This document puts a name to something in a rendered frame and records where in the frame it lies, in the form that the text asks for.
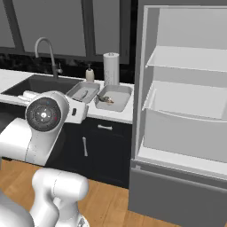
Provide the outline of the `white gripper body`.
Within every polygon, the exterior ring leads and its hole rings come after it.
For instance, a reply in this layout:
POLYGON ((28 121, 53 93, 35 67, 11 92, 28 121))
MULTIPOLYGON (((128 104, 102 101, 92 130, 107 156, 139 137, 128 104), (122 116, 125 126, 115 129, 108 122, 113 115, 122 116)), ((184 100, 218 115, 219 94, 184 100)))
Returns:
POLYGON ((30 90, 25 90, 22 95, 18 95, 18 98, 20 100, 22 100, 22 101, 30 102, 36 96, 38 96, 37 92, 33 92, 33 91, 30 91, 30 90))

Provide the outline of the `grey rectangular tupperware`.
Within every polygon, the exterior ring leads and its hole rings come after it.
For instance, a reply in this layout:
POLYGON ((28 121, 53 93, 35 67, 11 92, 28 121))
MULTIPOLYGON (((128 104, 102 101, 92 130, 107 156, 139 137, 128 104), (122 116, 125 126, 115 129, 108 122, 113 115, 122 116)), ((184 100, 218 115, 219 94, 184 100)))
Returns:
POLYGON ((106 85, 94 98, 97 109, 122 112, 131 96, 132 89, 129 86, 106 85), (109 97, 110 102, 102 102, 99 98, 109 97))
POLYGON ((99 89, 99 83, 79 82, 67 93, 67 95, 72 99, 76 99, 83 103, 89 104, 89 102, 98 94, 99 89), (84 99, 80 100, 81 95, 86 90, 88 91, 87 96, 84 99))

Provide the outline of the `dark sink basin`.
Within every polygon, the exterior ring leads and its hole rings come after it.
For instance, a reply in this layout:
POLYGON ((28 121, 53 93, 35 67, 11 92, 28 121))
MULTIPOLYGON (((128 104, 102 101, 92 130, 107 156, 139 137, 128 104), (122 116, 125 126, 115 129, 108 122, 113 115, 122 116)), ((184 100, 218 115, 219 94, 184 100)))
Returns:
POLYGON ((25 90, 43 93, 45 91, 57 90, 67 94, 82 79, 59 77, 55 79, 53 76, 45 76, 34 74, 26 80, 13 85, 11 88, 3 91, 5 95, 18 96, 22 95, 25 90))

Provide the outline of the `grey curved sink tap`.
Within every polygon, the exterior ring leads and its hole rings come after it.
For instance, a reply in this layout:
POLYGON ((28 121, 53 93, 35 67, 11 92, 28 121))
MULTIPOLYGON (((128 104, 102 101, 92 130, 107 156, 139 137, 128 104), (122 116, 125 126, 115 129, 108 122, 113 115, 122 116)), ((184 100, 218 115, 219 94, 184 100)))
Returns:
POLYGON ((41 42, 46 42, 49 46, 49 49, 50 49, 50 55, 51 55, 51 68, 52 68, 52 74, 53 74, 53 77, 55 79, 58 79, 59 78, 59 74, 61 74, 63 72, 63 70, 61 68, 57 68, 57 65, 55 63, 55 58, 54 58, 54 54, 53 54, 53 48, 52 48, 52 45, 51 45, 51 41, 46 38, 46 37, 40 37, 36 40, 35 42, 35 56, 38 58, 39 57, 39 44, 41 42))

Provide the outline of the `cream soap dispenser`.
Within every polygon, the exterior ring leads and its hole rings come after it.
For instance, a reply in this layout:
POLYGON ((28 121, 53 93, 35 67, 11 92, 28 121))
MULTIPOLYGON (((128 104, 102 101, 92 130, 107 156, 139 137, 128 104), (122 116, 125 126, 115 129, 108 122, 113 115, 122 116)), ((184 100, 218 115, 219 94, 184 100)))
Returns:
POLYGON ((85 77, 87 82, 94 82, 95 75, 93 69, 91 68, 91 64, 88 64, 88 68, 85 72, 85 77))

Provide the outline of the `dark framed window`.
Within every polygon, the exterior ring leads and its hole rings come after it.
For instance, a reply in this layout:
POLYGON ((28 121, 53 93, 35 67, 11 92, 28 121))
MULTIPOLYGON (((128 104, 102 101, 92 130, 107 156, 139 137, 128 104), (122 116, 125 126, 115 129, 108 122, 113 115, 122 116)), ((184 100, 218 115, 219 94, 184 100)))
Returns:
POLYGON ((129 63, 131 0, 0 0, 0 52, 35 53, 40 37, 58 58, 129 63))

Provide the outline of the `white paper towel roll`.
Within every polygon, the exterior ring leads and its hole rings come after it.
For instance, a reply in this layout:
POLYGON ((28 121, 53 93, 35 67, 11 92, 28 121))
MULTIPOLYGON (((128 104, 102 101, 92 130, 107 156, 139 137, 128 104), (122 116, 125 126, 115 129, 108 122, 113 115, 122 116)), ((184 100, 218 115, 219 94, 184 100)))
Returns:
POLYGON ((108 52, 103 55, 105 85, 118 85, 120 82, 120 54, 108 52))

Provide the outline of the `dark cupboard door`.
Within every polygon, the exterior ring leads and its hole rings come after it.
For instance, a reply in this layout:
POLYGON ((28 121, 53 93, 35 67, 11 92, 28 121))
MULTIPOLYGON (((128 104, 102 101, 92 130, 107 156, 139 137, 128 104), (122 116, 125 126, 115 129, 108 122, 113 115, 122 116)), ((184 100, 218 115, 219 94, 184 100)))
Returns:
POLYGON ((86 125, 66 123, 56 143, 59 152, 47 164, 102 183, 129 188, 131 137, 89 130, 86 125), (86 137, 88 157, 82 137, 86 137))

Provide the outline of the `dark drawer front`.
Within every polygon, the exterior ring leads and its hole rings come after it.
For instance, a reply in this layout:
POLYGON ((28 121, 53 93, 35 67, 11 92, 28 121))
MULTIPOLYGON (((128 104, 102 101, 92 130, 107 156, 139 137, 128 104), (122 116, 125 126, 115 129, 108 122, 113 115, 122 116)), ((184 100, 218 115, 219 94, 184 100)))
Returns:
POLYGON ((110 135, 116 135, 119 137, 131 137, 132 135, 132 125, 127 123, 87 118, 85 120, 85 125, 89 130, 102 132, 110 135), (99 124, 103 126, 112 126, 113 130, 99 129, 98 128, 99 124))

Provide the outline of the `grey open fridge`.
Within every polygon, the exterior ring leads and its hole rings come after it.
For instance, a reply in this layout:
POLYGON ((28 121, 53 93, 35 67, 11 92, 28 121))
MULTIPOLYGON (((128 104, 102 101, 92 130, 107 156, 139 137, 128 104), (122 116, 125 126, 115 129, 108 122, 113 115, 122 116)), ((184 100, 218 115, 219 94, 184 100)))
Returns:
POLYGON ((139 0, 129 210, 227 224, 227 0, 139 0))

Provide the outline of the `white fridge crisper bin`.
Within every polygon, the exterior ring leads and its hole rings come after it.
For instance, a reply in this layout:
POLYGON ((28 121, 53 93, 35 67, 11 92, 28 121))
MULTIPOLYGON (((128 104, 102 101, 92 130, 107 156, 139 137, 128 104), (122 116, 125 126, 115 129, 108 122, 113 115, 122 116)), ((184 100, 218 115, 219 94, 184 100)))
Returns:
POLYGON ((144 104, 144 146, 227 162, 227 89, 159 82, 144 104))

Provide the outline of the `white fridge shelf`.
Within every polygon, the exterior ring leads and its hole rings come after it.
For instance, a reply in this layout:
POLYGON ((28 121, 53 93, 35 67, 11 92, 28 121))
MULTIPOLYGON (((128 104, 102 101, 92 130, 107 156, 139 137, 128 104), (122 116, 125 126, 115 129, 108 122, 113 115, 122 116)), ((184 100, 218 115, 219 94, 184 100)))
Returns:
POLYGON ((156 46, 145 66, 227 73, 227 50, 156 46))

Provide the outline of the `grey fridge freezer drawer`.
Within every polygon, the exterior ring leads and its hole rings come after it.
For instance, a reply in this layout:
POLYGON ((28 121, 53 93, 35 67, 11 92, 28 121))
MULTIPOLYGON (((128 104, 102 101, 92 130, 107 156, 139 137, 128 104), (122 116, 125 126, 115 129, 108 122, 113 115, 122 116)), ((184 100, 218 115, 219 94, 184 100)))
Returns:
POLYGON ((227 181, 133 160, 129 210, 181 227, 224 227, 227 181))

